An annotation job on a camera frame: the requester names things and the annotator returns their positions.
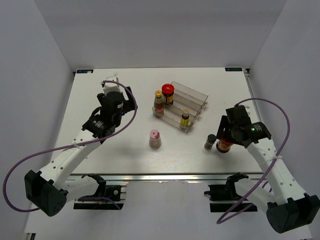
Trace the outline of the left blue logo sticker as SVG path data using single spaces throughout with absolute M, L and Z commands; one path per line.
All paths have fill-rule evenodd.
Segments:
M 76 74 L 92 74 L 93 72 L 93 69 L 78 69 Z

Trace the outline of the small yellow label bottle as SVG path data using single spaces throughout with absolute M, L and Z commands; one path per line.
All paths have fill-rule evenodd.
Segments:
M 182 112 L 181 115 L 181 120 L 180 120 L 180 127 L 182 129 L 186 129 L 189 126 L 189 119 L 190 119 L 190 111 L 188 108 L 185 108 Z

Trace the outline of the red lid dark sauce jar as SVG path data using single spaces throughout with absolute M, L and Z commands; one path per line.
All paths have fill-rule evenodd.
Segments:
M 163 101 L 172 105 L 174 102 L 175 88 L 172 84 L 166 83 L 161 87 Z

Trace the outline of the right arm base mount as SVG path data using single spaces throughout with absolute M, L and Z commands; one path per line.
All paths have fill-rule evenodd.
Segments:
M 208 190 L 204 191 L 204 195 L 209 198 L 210 212 L 224 213 L 240 200 L 242 196 L 236 193 L 235 182 L 248 178 L 248 175 L 238 172 L 227 178 L 210 179 L 207 182 Z

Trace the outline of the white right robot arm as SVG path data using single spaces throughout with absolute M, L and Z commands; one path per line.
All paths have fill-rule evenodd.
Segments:
M 320 209 L 320 199 L 308 195 L 296 182 L 278 155 L 272 135 L 262 122 L 251 121 L 245 106 L 226 110 L 217 131 L 220 143 L 243 146 L 258 163 L 272 192 L 255 183 L 245 174 L 227 178 L 226 195 L 236 200 L 240 196 L 252 202 L 266 214 L 271 227 L 279 234 L 309 225 Z

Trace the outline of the right blue logo sticker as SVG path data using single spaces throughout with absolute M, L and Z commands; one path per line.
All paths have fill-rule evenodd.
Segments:
M 242 72 L 243 69 L 241 67 L 225 67 L 226 72 Z

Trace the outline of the clear tiered organizer rack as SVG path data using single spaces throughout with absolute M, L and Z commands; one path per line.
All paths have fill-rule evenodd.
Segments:
M 164 114 L 156 116 L 153 103 L 152 114 L 171 126 L 188 133 L 203 109 L 207 106 L 208 96 L 176 81 L 172 81 L 170 84 L 174 86 L 173 104 L 164 102 Z M 183 110 L 186 108 L 189 109 L 189 124 L 188 128 L 182 129 L 180 122 Z

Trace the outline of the blue logo sticker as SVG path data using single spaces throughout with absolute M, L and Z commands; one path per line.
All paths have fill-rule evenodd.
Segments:
M 76 74 L 92 74 L 93 72 L 93 69 L 78 69 Z
M 225 67 L 226 72 L 242 72 L 243 69 L 241 67 Z

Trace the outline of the black cap pepper shaker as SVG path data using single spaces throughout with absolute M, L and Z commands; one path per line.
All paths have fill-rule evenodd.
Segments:
M 204 144 L 204 149 L 208 151 L 211 150 L 216 140 L 217 137 L 214 134 L 209 134 Z

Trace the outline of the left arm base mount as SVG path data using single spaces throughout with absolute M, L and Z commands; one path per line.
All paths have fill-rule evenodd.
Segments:
M 125 185 L 110 184 L 97 174 L 88 174 L 99 184 L 93 195 L 86 195 L 76 199 L 74 210 L 116 210 L 120 211 L 126 199 L 127 187 Z

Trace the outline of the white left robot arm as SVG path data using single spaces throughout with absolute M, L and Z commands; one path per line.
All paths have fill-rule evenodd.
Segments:
M 73 200 L 93 201 L 106 198 L 106 181 L 90 173 L 72 183 L 67 179 L 89 154 L 106 139 L 117 134 L 122 117 L 137 112 L 137 102 L 130 87 L 124 87 L 116 75 L 101 82 L 102 93 L 97 95 L 100 106 L 94 109 L 74 138 L 55 159 L 38 172 L 29 171 L 24 177 L 26 197 L 47 216 L 55 216 Z

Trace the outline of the pink cap spice shaker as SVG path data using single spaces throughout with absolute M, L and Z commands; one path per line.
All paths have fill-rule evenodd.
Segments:
M 149 146 L 152 149 L 158 149 L 162 144 L 160 132 L 157 129 L 153 129 L 149 133 Z

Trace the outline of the yellow cap sauce bottle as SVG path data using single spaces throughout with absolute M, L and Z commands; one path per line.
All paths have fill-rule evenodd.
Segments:
M 154 110 L 155 110 L 155 115 L 157 117 L 160 117 L 161 115 L 164 114 L 164 100 L 163 100 L 163 95 L 161 90 L 156 90 L 154 93 Z

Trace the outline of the red lid chili jar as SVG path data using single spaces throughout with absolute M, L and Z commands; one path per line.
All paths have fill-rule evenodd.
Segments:
M 231 147 L 233 146 L 233 143 L 226 141 L 225 139 L 221 138 L 217 144 L 216 144 L 216 149 L 220 153 L 227 153 L 230 151 Z

